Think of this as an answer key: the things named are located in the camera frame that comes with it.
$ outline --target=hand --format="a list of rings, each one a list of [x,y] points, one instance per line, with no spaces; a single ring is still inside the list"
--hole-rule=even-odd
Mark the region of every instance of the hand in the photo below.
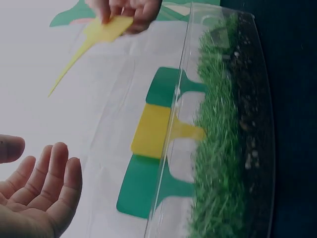
[[[133,16],[133,24],[126,34],[137,34],[148,29],[159,13],[162,0],[85,0],[103,23],[111,15]]]
[[[17,160],[24,140],[0,135],[0,164]],[[82,189],[77,158],[68,159],[64,143],[46,146],[35,166],[26,157],[0,182],[0,237],[58,238],[72,221]]]

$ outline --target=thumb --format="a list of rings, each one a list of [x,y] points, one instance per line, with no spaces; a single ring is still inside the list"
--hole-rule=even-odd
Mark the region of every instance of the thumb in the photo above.
[[[103,23],[109,22],[111,14],[109,0],[86,0],[86,3]]]
[[[0,135],[0,164],[16,161],[24,148],[25,142],[21,137]]]

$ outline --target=finger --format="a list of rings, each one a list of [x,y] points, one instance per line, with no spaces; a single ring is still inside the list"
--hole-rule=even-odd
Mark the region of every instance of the finger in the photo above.
[[[122,8],[119,6],[111,6],[110,10],[112,16],[119,16],[122,13]]]
[[[139,34],[149,28],[150,24],[132,24],[126,31],[125,35]]]
[[[135,14],[135,18],[151,23],[158,16],[160,6],[161,1],[148,1],[143,9],[139,8]]]
[[[86,0],[86,3],[103,23],[108,23],[111,13],[109,0]]]
[[[35,165],[33,156],[26,157],[16,171],[4,182],[0,182],[0,193],[9,199],[17,190],[24,187]]]
[[[135,9],[125,7],[122,12],[122,16],[134,16]]]
[[[24,148],[25,142],[21,137],[0,135],[0,164],[16,161]]]
[[[59,237],[72,221],[81,195],[83,185],[80,160],[71,158],[66,165],[64,186],[58,201],[46,212],[54,223],[55,235]]]
[[[52,145],[48,145],[43,149],[39,162],[33,170],[29,180],[23,188],[12,195],[8,203],[14,202],[28,205],[34,198],[41,194],[49,170],[52,148]]]
[[[49,171],[42,191],[29,204],[29,208],[46,211],[58,200],[64,183],[65,167],[68,160],[68,149],[64,143],[56,143],[52,148]]]

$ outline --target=palm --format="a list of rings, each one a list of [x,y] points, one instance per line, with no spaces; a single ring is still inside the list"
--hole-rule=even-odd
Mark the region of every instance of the palm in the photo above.
[[[82,187],[79,160],[69,160],[66,145],[58,143],[47,146],[34,165],[35,158],[27,157],[0,182],[0,217],[5,218],[1,235],[60,237],[75,214]]]

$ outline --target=dark surface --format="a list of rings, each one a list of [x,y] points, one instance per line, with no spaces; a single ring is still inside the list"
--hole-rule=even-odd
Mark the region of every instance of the dark surface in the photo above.
[[[317,2],[221,0],[252,13],[272,94],[276,192],[271,237],[317,237]]]

